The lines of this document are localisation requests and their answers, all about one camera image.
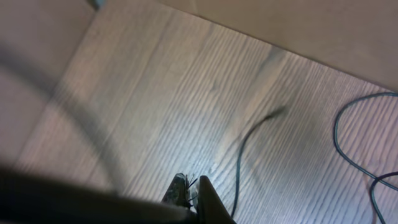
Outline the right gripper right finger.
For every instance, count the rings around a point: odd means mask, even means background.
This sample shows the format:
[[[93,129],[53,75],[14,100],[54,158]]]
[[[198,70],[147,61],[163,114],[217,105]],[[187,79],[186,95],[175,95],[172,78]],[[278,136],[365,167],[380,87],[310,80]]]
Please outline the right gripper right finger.
[[[236,224],[224,207],[209,178],[199,178],[197,214],[199,223],[204,224]]]

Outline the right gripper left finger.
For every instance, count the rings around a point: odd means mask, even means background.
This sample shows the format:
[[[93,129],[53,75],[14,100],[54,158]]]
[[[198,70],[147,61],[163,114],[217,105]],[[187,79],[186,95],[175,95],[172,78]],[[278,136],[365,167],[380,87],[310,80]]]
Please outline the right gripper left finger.
[[[193,205],[191,204],[190,187],[194,183],[195,180],[189,180],[186,174],[175,174],[161,202],[169,205],[191,208]]]

